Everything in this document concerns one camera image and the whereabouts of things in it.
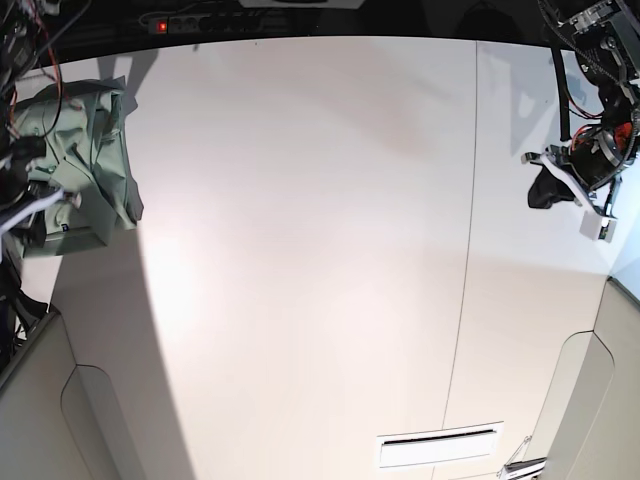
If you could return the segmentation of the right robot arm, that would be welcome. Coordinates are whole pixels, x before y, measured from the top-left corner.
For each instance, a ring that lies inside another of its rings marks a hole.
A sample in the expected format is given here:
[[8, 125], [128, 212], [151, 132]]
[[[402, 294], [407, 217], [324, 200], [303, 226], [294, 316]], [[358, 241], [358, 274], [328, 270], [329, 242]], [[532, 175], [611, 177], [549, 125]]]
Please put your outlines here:
[[29, 172], [46, 156], [46, 139], [58, 123], [54, 117], [42, 133], [21, 135], [15, 126], [17, 84], [40, 57], [48, 54], [57, 89], [56, 112], [62, 110], [63, 76], [54, 44], [89, 9], [87, 1], [54, 33], [43, 18], [60, 14], [58, 1], [3, 1], [1, 3], [1, 233], [7, 234], [25, 220], [72, 195], [62, 188], [34, 187]]

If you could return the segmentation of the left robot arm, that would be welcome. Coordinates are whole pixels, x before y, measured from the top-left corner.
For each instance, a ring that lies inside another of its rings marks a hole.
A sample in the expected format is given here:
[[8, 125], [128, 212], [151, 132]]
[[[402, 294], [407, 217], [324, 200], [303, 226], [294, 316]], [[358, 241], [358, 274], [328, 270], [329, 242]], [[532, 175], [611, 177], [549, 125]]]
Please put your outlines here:
[[[598, 214], [611, 213], [623, 172], [639, 156], [639, 4], [636, 1], [541, 1], [556, 76], [560, 145], [522, 159], [541, 170], [529, 189], [530, 208], [593, 200], [607, 187]], [[573, 52], [602, 108], [580, 107], [570, 92], [561, 49]]]

